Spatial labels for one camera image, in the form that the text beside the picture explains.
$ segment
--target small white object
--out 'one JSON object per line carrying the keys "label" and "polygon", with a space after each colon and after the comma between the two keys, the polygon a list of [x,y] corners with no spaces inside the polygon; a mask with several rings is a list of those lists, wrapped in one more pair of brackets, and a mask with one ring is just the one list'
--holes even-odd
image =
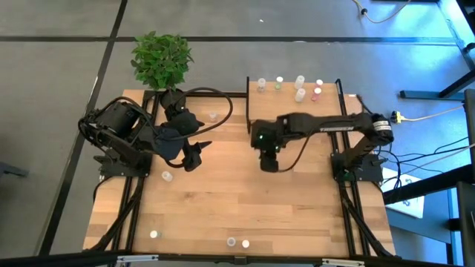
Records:
{"label": "small white object", "polygon": [[167,182],[171,182],[173,180],[173,175],[171,175],[167,171],[164,171],[164,172],[162,172],[162,178]]}
{"label": "small white object", "polygon": [[211,120],[211,122],[216,122],[217,121],[217,114],[214,113],[214,112],[211,112],[209,114],[209,120]]}
{"label": "small white object", "polygon": [[282,82],[284,81],[284,78],[279,76],[279,77],[277,77],[277,79],[275,81],[276,81],[275,89],[280,90],[282,88]]}
{"label": "small white object", "polygon": [[305,97],[305,89],[300,88],[297,90],[297,93],[295,94],[295,101],[296,102],[302,102]]}
{"label": "small white object", "polygon": [[226,244],[228,244],[228,246],[235,246],[236,245],[236,239],[234,237],[230,237],[226,241]]}
{"label": "small white object", "polygon": [[243,248],[248,248],[249,247],[249,240],[244,240],[243,241]]}
{"label": "small white object", "polygon": [[264,78],[260,78],[258,80],[258,92],[262,93],[266,90],[266,80]]}
{"label": "small white object", "polygon": [[[390,170],[388,168],[383,168],[383,179],[389,179],[391,177],[397,177],[398,172]],[[402,174],[401,175],[401,186],[405,186],[412,182],[418,182],[420,179],[413,177],[411,175]],[[381,190],[383,192],[392,190],[396,184],[396,179],[386,181],[382,186]],[[402,212],[419,219],[422,219],[424,214],[424,197],[417,197],[410,200],[400,201],[393,204],[386,205],[386,207],[393,209],[395,211]]]}
{"label": "small white object", "polygon": [[304,86],[304,82],[305,82],[305,77],[303,77],[302,75],[299,75],[297,79],[295,80],[294,88],[296,90],[302,88],[302,86]]}

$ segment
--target concrete floor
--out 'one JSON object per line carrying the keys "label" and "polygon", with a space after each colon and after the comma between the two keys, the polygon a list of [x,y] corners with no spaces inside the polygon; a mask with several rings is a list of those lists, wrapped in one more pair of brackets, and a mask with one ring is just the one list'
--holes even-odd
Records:
{"label": "concrete floor", "polygon": [[[464,26],[453,2],[443,1],[451,6],[450,12],[436,4],[411,3],[395,19],[371,24],[358,18],[350,0],[134,0],[126,7],[119,36],[156,30],[184,36],[425,37],[424,43],[404,44],[191,42],[196,63],[191,65],[186,83],[180,85],[185,90],[209,86],[244,91],[246,76],[283,76],[291,81],[302,74],[325,82],[340,78],[344,90],[360,93],[373,111],[389,114],[399,110],[406,117],[418,117],[459,105],[397,97],[400,90],[441,90],[469,71],[455,42],[431,41],[434,37],[452,38],[447,14]],[[401,4],[361,3],[374,19],[384,18]],[[0,36],[109,36],[119,5],[120,0],[3,0]],[[466,32],[463,36],[473,38]],[[0,161],[30,170],[27,178],[3,176],[0,180],[2,258],[34,253],[105,45],[0,42]],[[130,42],[115,44],[97,107],[124,89],[143,88],[134,80],[130,66],[133,47]],[[393,130],[396,154],[431,152],[467,135],[463,111],[396,125]],[[82,247],[98,179],[99,166],[92,160],[95,154],[96,149],[85,145],[52,253],[80,251]],[[447,171],[468,162],[468,153],[462,153],[432,168]],[[413,174],[420,178],[433,175],[420,170]],[[393,239],[397,253],[404,258],[444,260],[440,255],[445,255],[445,245],[440,242],[396,228]]]}

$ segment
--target small vial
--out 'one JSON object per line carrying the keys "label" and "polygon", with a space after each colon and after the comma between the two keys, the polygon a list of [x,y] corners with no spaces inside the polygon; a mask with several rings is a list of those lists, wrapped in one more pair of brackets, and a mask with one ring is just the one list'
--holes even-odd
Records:
{"label": "small vial", "polygon": [[262,93],[266,90],[266,80],[264,78],[260,78],[258,80],[258,92]]}
{"label": "small vial", "polygon": [[236,245],[236,239],[234,237],[230,237],[228,238],[228,240],[226,241],[226,244],[228,244],[228,246],[230,247],[233,247]]}
{"label": "small vial", "polygon": [[157,237],[160,237],[161,233],[157,232],[157,231],[151,231],[150,232],[150,237],[151,238],[157,238]]}
{"label": "small vial", "polygon": [[317,101],[320,94],[321,94],[321,88],[315,88],[313,90],[312,101]]}
{"label": "small vial", "polygon": [[275,89],[276,90],[280,90],[282,88],[282,82],[284,81],[284,78],[282,77],[277,77],[277,79],[275,80]]}
{"label": "small vial", "polygon": [[249,247],[249,240],[244,240],[243,241],[243,248],[248,248]]}
{"label": "small vial", "polygon": [[296,90],[302,88],[302,86],[304,86],[304,82],[305,82],[305,77],[303,77],[302,75],[299,75],[297,79],[295,80],[294,88]]}
{"label": "small vial", "polygon": [[162,172],[162,178],[167,182],[171,182],[173,180],[173,175],[171,175],[167,171],[164,171],[164,172]]}
{"label": "small vial", "polygon": [[217,114],[214,113],[214,112],[211,112],[211,113],[209,114],[209,120],[210,120],[211,122],[217,122]]}
{"label": "small vial", "polygon": [[295,101],[296,102],[302,102],[305,97],[305,89],[300,88],[297,90],[297,93],[295,94]]}

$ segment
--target potted plant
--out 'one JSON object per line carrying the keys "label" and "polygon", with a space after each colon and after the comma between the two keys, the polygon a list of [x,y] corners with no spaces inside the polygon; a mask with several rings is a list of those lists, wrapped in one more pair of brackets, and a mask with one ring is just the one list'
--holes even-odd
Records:
{"label": "potted plant", "polygon": [[154,31],[136,37],[136,40],[137,47],[132,50],[135,59],[131,60],[135,78],[153,90],[166,90],[160,99],[166,108],[183,93],[176,85],[185,81],[188,63],[194,62],[190,56],[191,48],[178,35],[155,36]]}

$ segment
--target white bottle cap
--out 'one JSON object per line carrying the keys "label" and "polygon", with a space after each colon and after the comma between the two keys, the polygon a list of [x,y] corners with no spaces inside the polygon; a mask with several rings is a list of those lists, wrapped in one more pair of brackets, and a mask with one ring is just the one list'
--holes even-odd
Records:
{"label": "white bottle cap", "polygon": [[266,80],[264,78],[260,78],[258,80],[258,85],[259,85],[259,87],[265,87],[266,86]]}
{"label": "white bottle cap", "polygon": [[244,240],[243,241],[243,248],[248,248],[249,247],[249,240]]}
{"label": "white bottle cap", "polygon": [[236,239],[234,237],[230,237],[226,241],[226,244],[228,244],[228,246],[235,246],[236,245]]}
{"label": "white bottle cap", "polygon": [[173,175],[171,175],[167,171],[164,171],[164,172],[162,172],[162,178],[167,182],[171,182],[173,180]]}

